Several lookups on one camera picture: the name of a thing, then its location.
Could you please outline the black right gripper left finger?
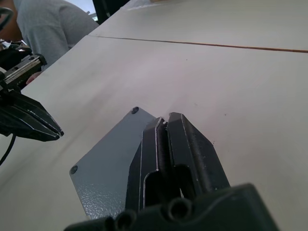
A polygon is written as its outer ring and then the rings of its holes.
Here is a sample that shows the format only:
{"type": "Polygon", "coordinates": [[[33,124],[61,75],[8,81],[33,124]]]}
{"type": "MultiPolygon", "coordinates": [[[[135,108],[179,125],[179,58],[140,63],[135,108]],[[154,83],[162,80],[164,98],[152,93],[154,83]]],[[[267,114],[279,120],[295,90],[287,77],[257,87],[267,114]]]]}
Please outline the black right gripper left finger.
{"type": "Polygon", "coordinates": [[[142,132],[130,164],[125,209],[140,212],[178,197],[180,188],[171,164],[167,123],[159,117],[142,132]]]}

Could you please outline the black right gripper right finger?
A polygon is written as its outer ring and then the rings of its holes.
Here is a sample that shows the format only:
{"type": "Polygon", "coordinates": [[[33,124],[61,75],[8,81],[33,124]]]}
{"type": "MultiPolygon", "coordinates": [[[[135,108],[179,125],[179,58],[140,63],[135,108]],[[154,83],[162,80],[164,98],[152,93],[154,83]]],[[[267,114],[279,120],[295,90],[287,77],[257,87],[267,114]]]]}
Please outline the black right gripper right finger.
{"type": "Polygon", "coordinates": [[[185,198],[230,187],[212,142],[184,114],[170,113],[167,131],[176,180],[185,198]]]}

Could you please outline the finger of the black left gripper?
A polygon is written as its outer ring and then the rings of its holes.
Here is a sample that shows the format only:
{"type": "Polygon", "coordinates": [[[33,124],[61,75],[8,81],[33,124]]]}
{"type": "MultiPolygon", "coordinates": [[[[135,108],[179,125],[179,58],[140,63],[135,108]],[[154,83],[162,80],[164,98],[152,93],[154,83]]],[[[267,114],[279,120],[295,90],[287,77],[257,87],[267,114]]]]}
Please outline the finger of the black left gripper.
{"type": "MultiPolygon", "coordinates": [[[[6,106],[14,106],[14,107],[18,107],[18,108],[20,108],[22,110],[34,110],[34,109],[37,109],[37,108],[46,110],[43,106],[42,107],[36,107],[34,105],[31,105],[31,104],[25,103],[25,102],[24,103],[22,103],[22,102],[15,103],[13,105],[6,105],[6,106]]],[[[62,131],[61,128],[60,128],[60,135],[64,135],[64,132],[62,131]]]]}
{"type": "Polygon", "coordinates": [[[60,138],[60,126],[44,109],[22,110],[6,106],[0,108],[0,133],[44,142],[55,141],[60,138]]]}

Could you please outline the person's bare hand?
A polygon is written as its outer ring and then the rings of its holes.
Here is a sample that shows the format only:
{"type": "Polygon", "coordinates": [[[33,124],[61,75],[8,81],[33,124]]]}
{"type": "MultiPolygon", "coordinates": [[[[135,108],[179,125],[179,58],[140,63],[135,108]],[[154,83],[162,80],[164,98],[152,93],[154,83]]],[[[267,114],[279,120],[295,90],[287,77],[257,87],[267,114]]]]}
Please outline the person's bare hand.
{"type": "Polygon", "coordinates": [[[32,74],[29,79],[26,81],[26,84],[30,84],[33,80],[35,80],[39,75],[41,74],[41,72],[36,72],[34,74],[32,74]]]}

